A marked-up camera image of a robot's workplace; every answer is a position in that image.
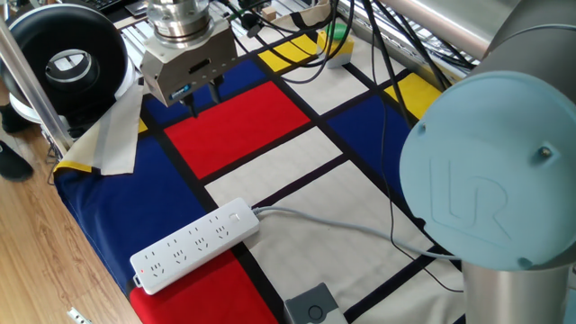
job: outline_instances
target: white cloth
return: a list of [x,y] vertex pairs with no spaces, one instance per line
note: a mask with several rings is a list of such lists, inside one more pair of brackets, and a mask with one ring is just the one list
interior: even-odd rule
[[144,87],[132,85],[100,120],[72,145],[61,163],[74,162],[97,167],[103,176],[134,172]]

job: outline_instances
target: white square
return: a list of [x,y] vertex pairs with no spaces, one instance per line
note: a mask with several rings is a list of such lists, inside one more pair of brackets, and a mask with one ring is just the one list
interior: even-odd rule
[[[363,40],[354,37],[354,51],[352,52],[352,64],[357,67],[369,79],[374,80],[372,76],[372,45]],[[391,59],[392,69],[398,75],[405,67]],[[384,63],[382,53],[378,48],[374,48],[374,70],[376,72],[376,81],[378,85],[390,80],[390,74]]]
[[238,197],[254,205],[340,154],[313,128],[206,185],[206,190],[219,206]]
[[[349,161],[276,205],[390,232],[388,198]],[[397,240],[432,247],[395,206],[394,217]],[[326,283],[346,311],[411,262],[389,241],[358,230],[281,211],[264,211],[260,218],[260,231],[244,242],[284,300]]]
[[[434,261],[427,270],[451,289],[464,288],[462,273],[448,261]],[[449,292],[422,270],[354,323],[452,324],[464,312],[464,294]]]
[[[320,67],[299,67],[284,76],[291,80],[307,80],[319,69]],[[343,67],[325,67],[316,79],[304,85],[290,82],[287,84],[318,114],[329,112],[368,90],[362,82]]]

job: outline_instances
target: ur logo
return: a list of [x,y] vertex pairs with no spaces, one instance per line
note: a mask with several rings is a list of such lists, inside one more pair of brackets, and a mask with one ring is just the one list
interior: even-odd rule
[[511,241],[502,225],[508,204],[502,185],[451,161],[430,159],[429,167],[433,221],[500,247]]

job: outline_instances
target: black shoe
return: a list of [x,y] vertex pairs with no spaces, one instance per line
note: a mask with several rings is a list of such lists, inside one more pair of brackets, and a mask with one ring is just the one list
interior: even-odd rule
[[25,159],[0,140],[0,176],[8,181],[22,182],[30,178],[33,172]]
[[0,113],[2,114],[2,128],[9,134],[23,131],[32,125],[32,122],[26,121],[10,104],[0,106]]

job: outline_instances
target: table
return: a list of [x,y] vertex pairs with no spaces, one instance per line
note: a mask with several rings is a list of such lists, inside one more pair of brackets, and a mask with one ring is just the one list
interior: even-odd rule
[[[309,53],[314,37],[297,42]],[[265,31],[276,41],[280,35]],[[291,59],[313,59],[291,43],[275,47]],[[263,218],[261,230],[163,291],[135,288],[130,256],[236,197],[255,207],[295,208],[336,221],[389,231],[440,252],[403,200],[398,167],[408,128],[388,94],[382,59],[371,75],[370,46],[355,40],[352,63],[327,69],[307,85],[313,68],[294,68],[247,43],[250,54],[224,75],[222,103],[207,87],[194,93],[200,115],[175,104],[143,101],[132,175],[59,168],[55,183],[64,204],[115,282],[146,323],[284,322],[283,300],[324,282],[346,319],[354,323],[463,322],[458,264],[416,256],[411,261],[388,241],[281,213]],[[411,118],[439,92],[398,63]],[[384,106],[379,98],[386,102]],[[383,118],[386,141],[380,171]]]

